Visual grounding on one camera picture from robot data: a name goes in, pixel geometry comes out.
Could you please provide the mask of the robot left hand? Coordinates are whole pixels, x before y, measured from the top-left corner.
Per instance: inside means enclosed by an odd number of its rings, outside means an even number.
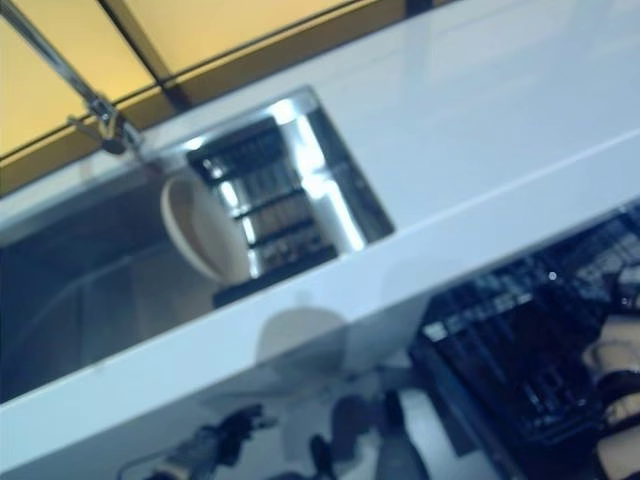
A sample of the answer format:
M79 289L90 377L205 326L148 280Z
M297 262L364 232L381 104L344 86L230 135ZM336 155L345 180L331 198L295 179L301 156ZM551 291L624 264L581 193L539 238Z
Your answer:
M216 455L221 458L237 454L255 431L273 428L276 424L277 419L266 414L262 404L253 404L232 412L218 424L205 425L200 432L216 443Z

